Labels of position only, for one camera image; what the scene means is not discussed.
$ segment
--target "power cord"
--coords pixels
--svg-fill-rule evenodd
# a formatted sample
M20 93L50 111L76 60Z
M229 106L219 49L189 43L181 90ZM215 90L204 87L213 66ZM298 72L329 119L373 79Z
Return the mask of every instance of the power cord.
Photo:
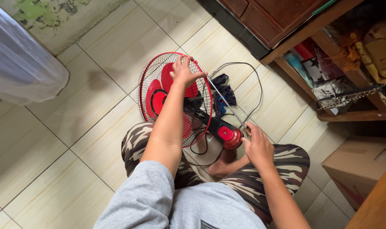
M218 67L214 72L218 71L220 68L224 67L225 65L229 65L229 64L246 64L246 65L249 65L249 66L254 70L255 74L257 75L258 82L259 82L259 86L260 86L260 88L261 88L261 96L260 96L260 98L259 98L258 105L257 105L257 106L256 106L256 107L255 107L255 108L247 115L246 119L244 120L244 122L246 122L246 121L248 120L248 118L250 117L250 115L251 115L251 114L259 107L259 105L261 104L261 100L262 100L262 91L263 91L263 90L262 90L262 85L261 85L261 80L259 79L259 75L258 75L257 70L255 70L255 68L254 68L251 64L246 63L246 62L229 62L229 63L225 63L225 64L221 65L220 67ZM192 150L192 147L190 146L190 151L191 151L192 153L195 153L195 154L197 154L197 155L203 155L203 154L207 153L207 149L208 149L207 132L205 133L204 138L205 138L205 140L206 140L206 151L205 151L204 153L196 153L196 152L194 152L194 151ZM189 164L195 165L195 166L201 166L201 167L203 167L203 166L210 166L210 165L216 163L216 161L221 157L221 153L223 152L223 150L224 150L224 147L221 149L221 151L220 151L219 155L217 156L216 160L215 160L214 162L212 162L211 164L208 164L208 165L196 165L196 164L193 164L193 163L190 163L190 162L189 162Z

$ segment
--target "metal rod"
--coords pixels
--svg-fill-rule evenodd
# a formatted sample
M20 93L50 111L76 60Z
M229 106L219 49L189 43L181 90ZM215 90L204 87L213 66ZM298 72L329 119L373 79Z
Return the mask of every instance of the metal rod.
M200 64L195 60L196 64L199 66L199 68L203 71L203 68L200 66ZM218 67L216 70L214 70L210 75L207 75L207 81L211 84L211 86L214 87L214 89L217 91L217 93L221 96L221 98L223 99L223 101L227 104L228 108L230 108L231 112L234 114L234 116L238 119L238 121L241 123L242 127L243 128L248 128L246 124L244 124L244 122L241 121L240 117L236 114L236 112L231 108L231 106L228 104L227 100L224 98L224 96L221 95L220 91L217 90L216 86L213 84L213 82L211 81L211 76L219 70L220 67Z
M234 114L234 116L238 119L238 121L241 123L241 125L245 128L247 127L246 124L244 124L240 117L238 117L238 115L236 114L236 112L231 108L231 106L228 104L227 100L224 98L224 96L221 95L220 91L218 91L218 89L216 88L216 86L213 84L213 82L211 81L210 77L209 76L206 76L207 77L207 81L211 84L211 86L214 87L214 89L217 91L217 93L220 95L220 97L223 99L223 101L227 104L228 108L230 108L230 110L232 111L232 113Z

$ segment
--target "chain strap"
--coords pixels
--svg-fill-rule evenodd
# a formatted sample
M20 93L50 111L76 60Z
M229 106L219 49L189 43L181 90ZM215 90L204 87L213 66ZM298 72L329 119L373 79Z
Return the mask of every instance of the chain strap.
M351 96L354 96L353 98L348 98L348 99L344 99L344 100L341 100L340 102L337 102L337 103L333 103L333 104L329 104L329 105L324 105L322 107L320 107L318 110L322 110L322 109L331 109L333 107L336 107L337 105L340 105L342 103L346 103L346 102L351 102L351 101L355 101L355 100L358 100L360 98L364 98L366 96L369 96L369 95L374 95L374 94L377 94L379 93L382 88L384 87L385 84L381 84L379 85L378 87L374 88L374 89L371 89L369 91L363 91L363 92L358 92L358 93L354 93L354 94L350 94L350 95L345 95L345 96L339 96L339 97L335 97L335 95L331 95L333 96L332 99L336 99L336 100L341 100L342 98L344 97L351 97Z

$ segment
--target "folded clothes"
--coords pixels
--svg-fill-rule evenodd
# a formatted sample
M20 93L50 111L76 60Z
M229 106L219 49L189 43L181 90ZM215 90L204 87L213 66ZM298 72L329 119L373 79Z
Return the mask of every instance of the folded clothes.
M230 106L236 106L236 100L234 91L231 89L230 85L224 86L222 84L226 83L226 80L228 79L228 76L226 74L221 74L217 76L216 78L212 79L214 86L216 86L217 90L221 93L221 95L227 100L228 104ZM213 93L213 109L216 111L216 117L223 117L226 113L226 109L224 106L227 106L225 104L224 100L221 98L221 96L217 93Z

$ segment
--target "bare foot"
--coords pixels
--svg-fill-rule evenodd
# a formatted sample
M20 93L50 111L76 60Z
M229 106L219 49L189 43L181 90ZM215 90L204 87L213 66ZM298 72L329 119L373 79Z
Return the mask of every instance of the bare foot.
M227 165L231 164L237 158L236 149L223 149L220 158L208 168L208 173L211 176L225 177L224 169Z
M247 155L244 155L242 158L232 162L236 158L236 151L234 151L234 157L232 160L231 154L231 150L223 150L220 159L209 166L208 173L213 177L223 178L250 162Z

